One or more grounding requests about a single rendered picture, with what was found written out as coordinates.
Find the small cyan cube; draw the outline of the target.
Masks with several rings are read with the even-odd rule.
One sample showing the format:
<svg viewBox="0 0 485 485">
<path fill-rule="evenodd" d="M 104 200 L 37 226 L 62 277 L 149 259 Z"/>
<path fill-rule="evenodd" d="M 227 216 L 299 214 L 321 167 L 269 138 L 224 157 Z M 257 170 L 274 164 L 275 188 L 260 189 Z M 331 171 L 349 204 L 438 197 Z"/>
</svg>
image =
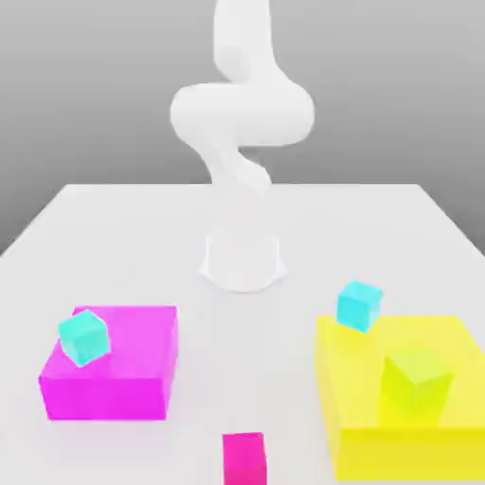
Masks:
<svg viewBox="0 0 485 485">
<path fill-rule="evenodd" d="M 384 291 L 357 280 L 349 282 L 337 299 L 336 321 L 359 332 L 368 332 L 381 312 Z"/>
</svg>

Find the small turquoise cube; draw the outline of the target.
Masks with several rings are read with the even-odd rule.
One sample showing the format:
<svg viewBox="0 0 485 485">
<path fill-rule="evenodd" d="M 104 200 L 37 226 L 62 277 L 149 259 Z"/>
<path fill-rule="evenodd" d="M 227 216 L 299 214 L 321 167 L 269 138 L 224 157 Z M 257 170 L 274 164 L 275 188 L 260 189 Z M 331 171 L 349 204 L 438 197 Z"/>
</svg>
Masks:
<svg viewBox="0 0 485 485">
<path fill-rule="evenodd" d="M 61 322 L 58 333 L 63 353 L 78 368 L 111 352 L 106 323 L 90 310 Z"/>
</svg>

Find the small pink cube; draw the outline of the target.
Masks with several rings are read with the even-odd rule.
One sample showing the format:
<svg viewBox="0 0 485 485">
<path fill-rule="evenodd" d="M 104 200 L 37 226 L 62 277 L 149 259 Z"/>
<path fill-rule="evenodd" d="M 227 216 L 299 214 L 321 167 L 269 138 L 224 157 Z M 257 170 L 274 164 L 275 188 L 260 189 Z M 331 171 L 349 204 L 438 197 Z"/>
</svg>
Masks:
<svg viewBox="0 0 485 485">
<path fill-rule="evenodd" d="M 223 434 L 224 485 L 267 485 L 264 435 Z"/>
</svg>

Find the small lime yellow cube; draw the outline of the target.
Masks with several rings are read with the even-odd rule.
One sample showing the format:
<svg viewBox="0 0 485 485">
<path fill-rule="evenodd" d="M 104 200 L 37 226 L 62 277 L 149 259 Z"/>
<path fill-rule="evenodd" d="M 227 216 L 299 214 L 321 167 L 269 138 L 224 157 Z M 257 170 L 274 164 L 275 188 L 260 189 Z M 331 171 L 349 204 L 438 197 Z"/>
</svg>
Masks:
<svg viewBox="0 0 485 485">
<path fill-rule="evenodd" d="M 404 419 L 435 422 L 446 406 L 454 377 L 435 351 L 406 347 L 385 355 L 381 389 Z"/>
</svg>

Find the large magenta box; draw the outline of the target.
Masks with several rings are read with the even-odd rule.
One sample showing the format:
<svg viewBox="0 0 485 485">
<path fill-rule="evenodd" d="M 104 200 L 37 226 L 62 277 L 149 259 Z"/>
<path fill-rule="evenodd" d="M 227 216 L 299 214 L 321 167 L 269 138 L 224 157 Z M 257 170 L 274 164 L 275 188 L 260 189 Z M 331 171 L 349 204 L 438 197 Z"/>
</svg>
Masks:
<svg viewBox="0 0 485 485">
<path fill-rule="evenodd" d="M 178 357 L 175 306 L 84 305 L 107 326 L 111 352 L 79 368 L 56 343 L 39 375 L 52 421 L 164 421 Z"/>
</svg>

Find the large yellow box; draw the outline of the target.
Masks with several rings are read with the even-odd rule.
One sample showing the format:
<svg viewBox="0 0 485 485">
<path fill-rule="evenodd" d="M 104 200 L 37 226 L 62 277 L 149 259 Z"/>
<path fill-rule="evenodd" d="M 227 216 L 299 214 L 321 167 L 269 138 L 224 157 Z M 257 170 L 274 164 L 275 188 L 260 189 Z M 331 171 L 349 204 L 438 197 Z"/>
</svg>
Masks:
<svg viewBox="0 0 485 485">
<path fill-rule="evenodd" d="M 406 347 L 455 373 L 438 421 L 404 419 L 382 392 L 385 355 Z M 459 317 L 385 315 L 359 332 L 320 316 L 314 370 L 337 480 L 485 485 L 485 353 Z"/>
</svg>

